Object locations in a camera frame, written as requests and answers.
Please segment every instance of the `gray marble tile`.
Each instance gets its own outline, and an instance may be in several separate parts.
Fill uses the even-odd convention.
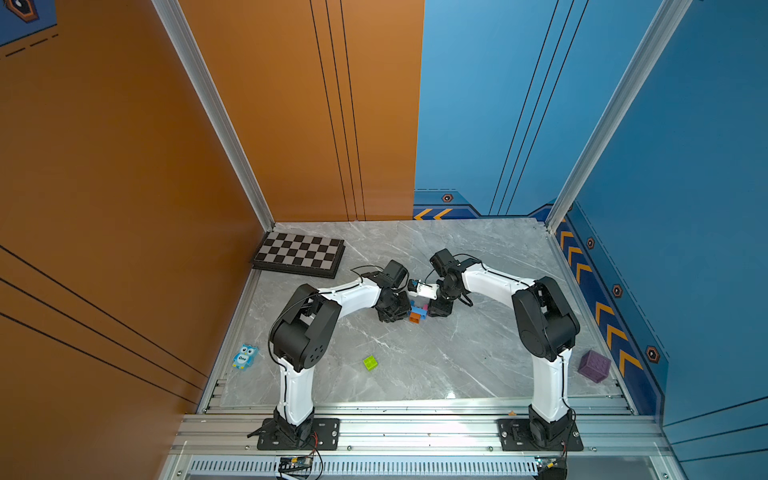
[[[253,343],[260,352],[250,368],[227,371],[221,398],[225,407],[276,403],[278,370],[266,352],[274,320],[297,286],[352,281],[357,275],[349,269],[358,265],[385,266],[394,259],[409,269],[411,278],[423,279],[432,269],[429,258],[447,247],[514,275],[549,275],[575,304],[564,281],[570,273],[561,271],[543,224],[533,219],[278,223],[276,230],[343,238],[344,257],[335,279],[262,272],[237,344]],[[533,368],[518,338],[514,313],[486,297],[475,294],[472,299],[472,308],[456,302],[450,317],[428,317],[418,325],[408,320],[381,323],[373,309],[345,316],[316,367],[315,402],[532,396]],[[619,394],[614,379],[594,384],[576,372],[581,356],[602,341],[591,320],[579,321],[581,333],[568,374],[570,394]],[[369,355],[379,362],[372,372],[362,363]]]

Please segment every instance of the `orange wall panel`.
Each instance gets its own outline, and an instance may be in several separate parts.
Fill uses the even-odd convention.
[[[152,2],[56,12],[0,56],[0,465],[154,478],[263,231]]]
[[[275,220],[355,220],[323,79],[333,62],[321,67],[310,2],[181,6]],[[325,13],[315,20],[327,32]]]
[[[183,0],[278,221],[412,216],[423,0]]]
[[[341,8],[366,219],[411,219],[424,1],[339,0]]]

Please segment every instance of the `purple foam block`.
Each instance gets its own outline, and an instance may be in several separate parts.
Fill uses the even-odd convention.
[[[594,350],[584,354],[578,366],[578,372],[595,383],[600,383],[608,378],[610,371],[611,361]]]

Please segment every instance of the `chessboard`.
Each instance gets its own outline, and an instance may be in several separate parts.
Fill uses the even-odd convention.
[[[334,278],[344,240],[296,233],[269,232],[253,258],[253,268]]]

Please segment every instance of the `blue owl toy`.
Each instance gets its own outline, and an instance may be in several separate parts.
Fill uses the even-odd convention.
[[[241,370],[248,368],[253,364],[253,358],[258,352],[259,349],[255,346],[244,343],[235,355],[235,360],[232,362],[232,366]]]

